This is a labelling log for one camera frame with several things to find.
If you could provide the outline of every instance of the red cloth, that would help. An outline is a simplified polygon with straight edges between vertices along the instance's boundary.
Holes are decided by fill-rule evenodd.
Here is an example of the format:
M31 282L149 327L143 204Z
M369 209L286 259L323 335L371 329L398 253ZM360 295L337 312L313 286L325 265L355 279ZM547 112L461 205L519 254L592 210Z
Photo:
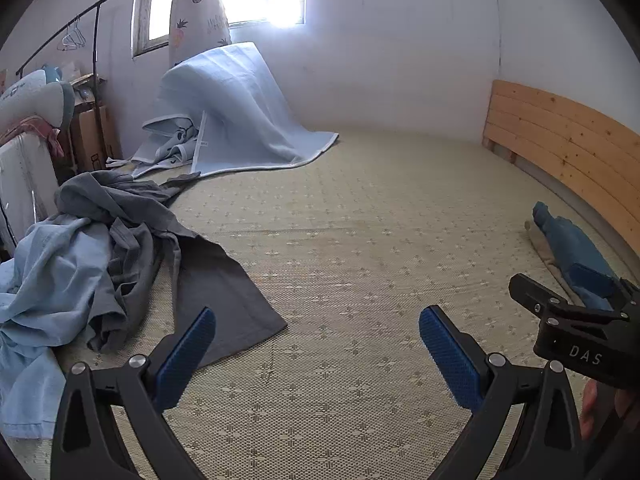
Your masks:
M42 117L32 115L21 120L16 126L9 128L4 134L1 134L0 146L4 146L20 134L36 134L47 142L47 147L52 157L64 157L65 153L62 151L62 147L58 142L59 132L60 130L51 126L51 124L47 123Z

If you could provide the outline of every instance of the wall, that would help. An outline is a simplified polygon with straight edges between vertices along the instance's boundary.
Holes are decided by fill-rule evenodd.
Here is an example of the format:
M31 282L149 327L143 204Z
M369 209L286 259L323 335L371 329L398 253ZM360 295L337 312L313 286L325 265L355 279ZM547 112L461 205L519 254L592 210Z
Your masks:
M498 0L500 78L554 92L640 133L640 63L599 0Z
M36 0L0 51L14 72L73 14L95 0ZM133 0L105 4L98 35L99 72L108 79L126 155L144 139L140 125L168 67L161 49L130 55ZM92 20L82 30L91 38ZM300 120L315 128L420 131L479 142L497 73L496 0L307 0L306 24L238 28L254 41ZM58 52L30 66L82 59L90 48Z

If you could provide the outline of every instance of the woven mat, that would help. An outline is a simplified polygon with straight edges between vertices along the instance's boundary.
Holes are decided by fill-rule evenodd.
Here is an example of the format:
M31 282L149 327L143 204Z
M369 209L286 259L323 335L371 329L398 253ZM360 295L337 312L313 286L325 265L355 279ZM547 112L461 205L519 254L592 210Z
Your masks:
M537 200L574 220L628 275L593 229L531 177L479 146L427 136L343 134L304 168L205 179L185 192L173 207L178 218L220 242L289 323L200 370L165 413L195 463L220 480L426 478L468 412L422 345L418 314L439 303L487 351L539 365L536 319L507 293L516 272L561 293L523 228ZM162 268L125 351L72 346L59 358L65 368L78 359L120 365L172 331ZM570 379L579 394L584 378ZM114 412L140 474L155 478L124 410ZM515 417L483 478L495 473ZM48 442L11 445L34 478L48 478Z

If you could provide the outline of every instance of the wooden headboard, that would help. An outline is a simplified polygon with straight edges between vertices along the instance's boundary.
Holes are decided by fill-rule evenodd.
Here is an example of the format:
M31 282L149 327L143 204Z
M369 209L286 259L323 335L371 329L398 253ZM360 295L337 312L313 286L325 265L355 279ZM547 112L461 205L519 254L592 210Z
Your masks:
M571 99L494 81L484 145L521 156L589 203L640 254L640 136Z

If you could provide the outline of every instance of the silver bolt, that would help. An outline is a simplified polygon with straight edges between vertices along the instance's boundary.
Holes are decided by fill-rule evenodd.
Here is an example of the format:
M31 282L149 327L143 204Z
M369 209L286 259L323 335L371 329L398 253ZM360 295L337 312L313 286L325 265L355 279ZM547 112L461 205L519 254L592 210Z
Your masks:
M507 359L504 358L504 355L502 354L491 354L489 356L489 362L493 365L493 366L504 366L505 364L507 364Z
M549 368L554 371L556 374L561 374L564 371L564 366L560 361L551 361L549 363Z
M80 375L85 370L86 370L86 364L84 363L76 363L71 367L71 373L73 375Z
M131 359L129 359L129 366L131 368L140 368L146 363L146 357L142 354L134 355Z

